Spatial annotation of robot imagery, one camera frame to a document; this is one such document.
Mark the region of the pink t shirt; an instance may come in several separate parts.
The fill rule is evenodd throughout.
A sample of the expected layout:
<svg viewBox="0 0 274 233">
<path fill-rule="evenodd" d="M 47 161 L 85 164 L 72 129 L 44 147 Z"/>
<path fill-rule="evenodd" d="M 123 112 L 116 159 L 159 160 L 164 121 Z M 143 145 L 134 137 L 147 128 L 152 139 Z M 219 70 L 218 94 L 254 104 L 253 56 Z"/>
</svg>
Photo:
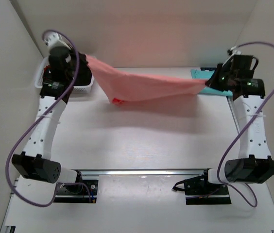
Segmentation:
<svg viewBox="0 0 274 233">
<path fill-rule="evenodd" d="M 95 81 L 109 102 L 115 105 L 178 95 L 197 95 L 206 87 L 206 79 L 134 74 L 120 71 L 92 56 L 86 57 Z"/>
</svg>

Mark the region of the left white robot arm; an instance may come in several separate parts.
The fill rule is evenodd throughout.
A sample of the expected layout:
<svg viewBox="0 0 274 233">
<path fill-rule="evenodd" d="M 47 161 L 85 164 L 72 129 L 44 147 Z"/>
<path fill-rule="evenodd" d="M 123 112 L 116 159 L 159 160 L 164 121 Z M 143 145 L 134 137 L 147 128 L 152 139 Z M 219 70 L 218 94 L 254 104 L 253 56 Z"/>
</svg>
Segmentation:
<svg viewBox="0 0 274 233">
<path fill-rule="evenodd" d="M 31 135 L 21 154 L 12 156 L 12 164 L 25 179 L 47 183 L 75 183 L 76 170 L 67 169 L 51 160 L 51 147 L 61 114 L 73 91 L 72 81 L 76 65 L 80 64 L 78 78 L 89 83 L 92 73 L 86 56 L 76 57 L 72 49 L 58 46 L 50 50 L 49 67 L 46 68 L 40 91 L 36 119 L 39 123 L 31 129 Z"/>
</svg>

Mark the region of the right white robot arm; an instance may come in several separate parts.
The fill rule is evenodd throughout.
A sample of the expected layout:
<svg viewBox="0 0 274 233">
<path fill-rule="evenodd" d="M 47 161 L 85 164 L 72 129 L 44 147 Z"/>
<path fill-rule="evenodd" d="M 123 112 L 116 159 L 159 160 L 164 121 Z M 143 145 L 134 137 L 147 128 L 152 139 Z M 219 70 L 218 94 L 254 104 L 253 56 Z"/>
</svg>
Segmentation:
<svg viewBox="0 0 274 233">
<path fill-rule="evenodd" d="M 207 87 L 233 93 L 240 151 L 237 159 L 221 159 L 218 168 L 207 169 L 201 176 L 177 182 L 172 188 L 188 195 L 206 196 L 220 192 L 232 183 L 264 183 L 274 175 L 274 159 L 267 144 L 263 104 L 265 87 L 255 79 L 258 59 L 252 55 L 232 54 L 218 64 Z"/>
</svg>

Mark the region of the black and red t shirt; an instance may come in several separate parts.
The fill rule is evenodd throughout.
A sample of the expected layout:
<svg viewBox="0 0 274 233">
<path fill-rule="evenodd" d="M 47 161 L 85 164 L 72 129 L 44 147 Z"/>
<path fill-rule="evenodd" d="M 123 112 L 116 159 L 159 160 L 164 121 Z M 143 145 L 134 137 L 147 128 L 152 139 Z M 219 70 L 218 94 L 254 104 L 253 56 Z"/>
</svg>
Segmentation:
<svg viewBox="0 0 274 233">
<path fill-rule="evenodd" d="M 50 65 L 44 67 L 42 83 L 57 82 L 69 84 L 72 81 L 73 70 L 68 69 L 64 72 L 53 70 Z M 73 86 L 88 86 L 92 81 L 92 73 L 89 68 L 79 69 L 78 75 Z"/>
</svg>

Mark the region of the dark blue label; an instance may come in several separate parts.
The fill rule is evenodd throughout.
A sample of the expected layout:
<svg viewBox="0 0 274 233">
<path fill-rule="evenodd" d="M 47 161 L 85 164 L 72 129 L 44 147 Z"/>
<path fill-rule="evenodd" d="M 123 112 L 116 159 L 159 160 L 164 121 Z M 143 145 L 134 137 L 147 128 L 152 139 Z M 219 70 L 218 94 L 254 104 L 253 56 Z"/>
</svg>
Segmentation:
<svg viewBox="0 0 274 233">
<path fill-rule="evenodd" d="M 215 67 L 200 67 L 201 71 L 215 71 Z"/>
</svg>

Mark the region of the white plastic basket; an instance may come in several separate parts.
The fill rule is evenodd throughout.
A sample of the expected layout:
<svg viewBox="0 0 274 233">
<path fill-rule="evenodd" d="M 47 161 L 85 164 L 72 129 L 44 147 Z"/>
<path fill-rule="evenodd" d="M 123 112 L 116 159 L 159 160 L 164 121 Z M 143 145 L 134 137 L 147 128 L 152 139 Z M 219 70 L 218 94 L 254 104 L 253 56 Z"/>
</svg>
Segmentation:
<svg viewBox="0 0 274 233">
<path fill-rule="evenodd" d="M 38 89 L 42 88 L 44 68 L 46 68 L 48 65 L 49 65 L 48 57 L 45 57 L 42 60 L 37 72 L 35 73 L 34 86 Z M 72 94 L 82 94 L 82 95 L 89 94 L 91 92 L 91 88 L 94 84 L 94 80 L 95 80 L 94 76 L 92 76 L 91 81 L 88 85 L 75 84 Z"/>
</svg>

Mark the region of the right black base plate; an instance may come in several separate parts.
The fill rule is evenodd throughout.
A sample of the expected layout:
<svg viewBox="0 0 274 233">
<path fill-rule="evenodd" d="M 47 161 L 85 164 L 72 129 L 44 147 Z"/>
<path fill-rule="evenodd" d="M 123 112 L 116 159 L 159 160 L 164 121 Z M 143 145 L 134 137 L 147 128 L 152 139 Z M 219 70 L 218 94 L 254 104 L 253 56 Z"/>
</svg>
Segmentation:
<svg viewBox="0 0 274 233">
<path fill-rule="evenodd" d="M 184 192 L 186 205 L 230 205 L 226 185 L 213 184 L 205 174 L 177 182 L 172 191 Z"/>
</svg>

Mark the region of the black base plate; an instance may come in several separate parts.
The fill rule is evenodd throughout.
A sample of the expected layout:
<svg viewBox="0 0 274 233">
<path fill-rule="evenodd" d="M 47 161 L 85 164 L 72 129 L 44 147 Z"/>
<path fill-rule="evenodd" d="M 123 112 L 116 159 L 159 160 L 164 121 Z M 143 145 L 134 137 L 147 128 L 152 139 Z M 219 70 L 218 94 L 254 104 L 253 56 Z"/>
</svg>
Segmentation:
<svg viewBox="0 0 274 233">
<path fill-rule="evenodd" d="M 186 205 L 230 205 L 226 185 L 213 184 L 205 174 L 177 182 L 172 191 L 184 192 Z"/>
<path fill-rule="evenodd" d="M 64 185 L 59 188 L 54 203 L 95 204 L 97 202 L 99 177 L 83 176 L 77 185 Z"/>
</svg>

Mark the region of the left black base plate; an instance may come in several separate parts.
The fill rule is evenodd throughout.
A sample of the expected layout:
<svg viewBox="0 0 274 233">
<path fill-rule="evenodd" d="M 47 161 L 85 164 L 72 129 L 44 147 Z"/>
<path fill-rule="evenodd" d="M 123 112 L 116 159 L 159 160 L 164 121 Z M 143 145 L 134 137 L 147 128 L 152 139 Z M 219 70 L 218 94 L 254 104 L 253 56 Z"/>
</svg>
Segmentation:
<svg viewBox="0 0 274 233">
<path fill-rule="evenodd" d="M 59 188 L 54 203 L 95 204 L 97 202 L 99 177 L 83 176 L 77 185 L 64 185 Z"/>
</svg>

